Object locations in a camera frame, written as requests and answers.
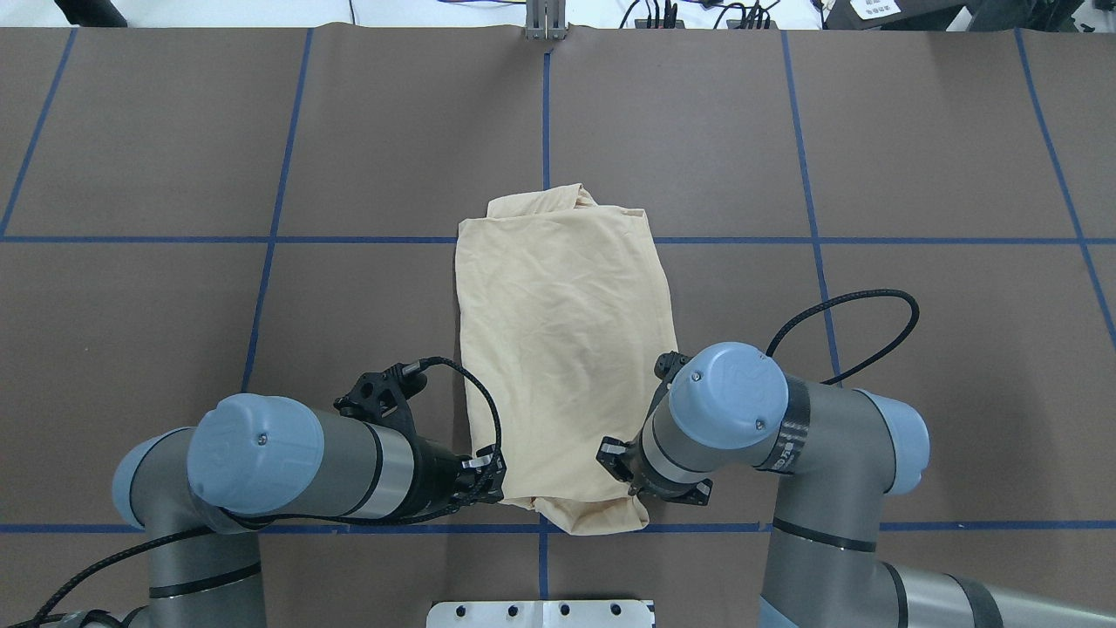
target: white bracket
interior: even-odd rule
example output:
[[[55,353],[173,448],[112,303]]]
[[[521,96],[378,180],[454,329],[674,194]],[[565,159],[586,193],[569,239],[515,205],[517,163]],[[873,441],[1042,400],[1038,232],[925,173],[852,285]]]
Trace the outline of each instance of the white bracket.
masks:
[[[566,39],[566,0],[527,0],[528,39]]]
[[[440,602],[426,628],[654,628],[650,600]]]

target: vertical blue line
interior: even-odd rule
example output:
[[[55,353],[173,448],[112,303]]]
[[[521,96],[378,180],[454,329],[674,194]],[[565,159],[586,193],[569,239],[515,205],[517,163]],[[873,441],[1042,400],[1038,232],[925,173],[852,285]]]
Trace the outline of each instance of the vertical blue line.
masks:
[[[539,515],[539,599],[550,599],[550,535],[547,518]]]
[[[11,186],[11,195],[8,196],[8,206],[3,210],[3,218],[0,218],[0,238],[8,230],[8,222],[11,221],[11,213],[16,211],[16,201],[19,200],[19,190],[23,186],[23,176],[31,165],[31,156],[35,155],[35,145],[39,143],[39,134],[42,133],[42,125],[47,122],[47,114],[50,113],[50,104],[55,100],[58,91],[58,84],[61,83],[62,71],[66,70],[66,61],[69,60],[70,50],[74,49],[74,40],[77,38],[77,29],[71,28],[69,38],[66,39],[66,47],[62,48],[62,57],[58,60],[58,68],[55,69],[55,78],[50,81],[50,89],[47,90],[47,99],[42,102],[42,110],[39,112],[39,119],[35,123],[35,131],[31,132],[31,141],[27,143],[27,152],[23,153],[23,163],[16,174],[16,183]]]
[[[1023,31],[1016,29],[1016,46],[1019,48],[1019,60],[1023,65],[1023,77],[1027,79],[1027,90],[1031,95],[1031,105],[1035,106],[1035,117],[1039,123],[1039,131],[1042,132],[1042,141],[1046,142],[1047,153],[1050,154],[1050,164],[1054,165],[1055,176],[1058,178],[1058,186],[1061,187],[1061,197],[1066,201],[1066,209],[1069,211],[1069,220],[1074,224],[1074,233],[1077,235],[1077,244],[1081,249],[1081,257],[1085,258],[1085,267],[1089,271],[1089,280],[1093,282],[1093,291],[1096,293],[1097,303],[1100,306],[1100,316],[1104,317],[1105,327],[1108,328],[1108,340],[1116,349],[1116,326],[1113,325],[1112,310],[1108,309],[1108,300],[1105,298],[1104,288],[1100,287],[1100,278],[1097,276],[1097,268],[1093,263],[1093,254],[1089,245],[1085,241],[1085,231],[1081,229],[1081,221],[1077,215],[1077,207],[1074,206],[1074,197],[1069,193],[1069,185],[1066,184],[1066,175],[1061,170],[1061,162],[1058,160],[1058,152],[1054,148],[1054,139],[1050,137],[1050,129],[1046,124],[1046,116],[1042,115],[1042,105],[1039,103],[1039,94],[1035,89],[1035,79],[1031,77],[1031,65],[1027,60],[1027,48],[1023,46]]]
[[[248,358],[244,360],[244,376],[240,380],[240,392],[248,393],[248,383],[252,378],[252,367],[256,365],[256,346],[260,340],[260,317],[263,313],[263,297],[268,291],[271,278],[271,259],[275,257],[276,239],[279,235],[279,218],[282,214],[283,195],[287,193],[287,173],[290,172],[290,155],[295,149],[295,132],[298,128],[298,112],[302,105],[302,88],[306,86],[306,68],[310,61],[310,44],[314,40],[314,29],[306,29],[306,44],[302,47],[302,66],[298,71],[298,87],[295,89],[295,105],[290,113],[290,127],[287,129],[287,148],[283,151],[282,170],[279,171],[279,189],[276,192],[276,206],[271,213],[271,231],[268,234],[268,251],[263,257],[263,271],[260,273],[260,291],[256,294],[256,311],[252,316],[252,334],[248,339]]]
[[[542,189],[550,189],[550,55],[542,55]]]
[[[790,115],[795,123],[795,141],[798,143],[798,166],[802,172],[802,191],[806,193],[806,215],[810,222],[810,239],[814,243],[814,264],[818,271],[818,289],[821,300],[829,299],[829,286],[826,283],[825,264],[821,261],[821,239],[818,233],[818,218],[814,211],[814,190],[810,186],[810,171],[806,165],[806,142],[802,139],[802,120],[798,115],[798,96],[795,93],[795,69],[790,61],[790,41],[787,31],[781,30],[782,59],[787,70],[787,89],[790,93]],[[826,321],[826,338],[829,341],[829,363],[834,376],[840,374],[840,359],[837,357],[837,335],[834,332],[833,312],[822,311]]]

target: folded fabric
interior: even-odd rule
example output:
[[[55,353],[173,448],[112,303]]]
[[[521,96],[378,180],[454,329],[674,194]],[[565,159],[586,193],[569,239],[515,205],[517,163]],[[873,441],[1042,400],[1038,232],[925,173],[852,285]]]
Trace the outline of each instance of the folded fabric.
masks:
[[[598,205],[579,184],[489,203],[459,226],[461,357],[500,410],[504,502],[570,534],[647,525],[596,462],[604,436],[633,438],[676,349],[666,276],[642,209]],[[488,405],[468,392],[474,444]]]

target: light blue cap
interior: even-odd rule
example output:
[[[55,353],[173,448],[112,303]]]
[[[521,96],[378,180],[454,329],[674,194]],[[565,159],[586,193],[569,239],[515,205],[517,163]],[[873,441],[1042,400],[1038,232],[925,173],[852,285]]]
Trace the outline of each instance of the light blue cap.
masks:
[[[798,624],[788,619],[786,615],[779,612],[779,609],[771,606],[771,602],[760,596],[759,628],[798,628]]]
[[[152,448],[158,445],[160,441],[184,429],[190,428],[180,427],[162,436],[144,441],[125,454],[124,460],[116,466],[116,473],[113,474],[113,505],[116,506],[116,512],[121,513],[121,516],[124,518],[124,522],[132,528],[143,530],[143,524],[136,519],[136,514],[132,512],[132,480],[135,479],[136,472],[140,471],[140,464],[143,463],[143,458],[147,455],[147,452],[151,452]]]
[[[902,402],[873,395],[867,390],[856,389],[875,404],[876,409],[887,424],[892,434],[892,447],[895,450],[895,481],[885,493],[903,495],[914,491],[922,482],[922,472],[930,465],[930,433],[922,416],[914,408]]]
[[[198,425],[186,477],[204,502],[258,515],[306,491],[324,452],[321,423],[306,406],[286,397],[233,395]]]
[[[775,360],[740,342],[702,350],[671,386],[674,423],[714,450],[742,450],[779,432],[787,413],[787,377]]]

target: white mounting plate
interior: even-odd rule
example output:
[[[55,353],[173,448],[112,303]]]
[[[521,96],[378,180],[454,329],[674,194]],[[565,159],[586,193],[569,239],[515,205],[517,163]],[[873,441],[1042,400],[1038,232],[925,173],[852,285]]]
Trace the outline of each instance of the white mounting plate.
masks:
[[[613,607],[619,609],[616,615]],[[509,609],[514,607],[514,616]],[[562,615],[564,608],[568,611]],[[440,602],[426,615],[426,628],[654,628],[651,600],[517,600]]]

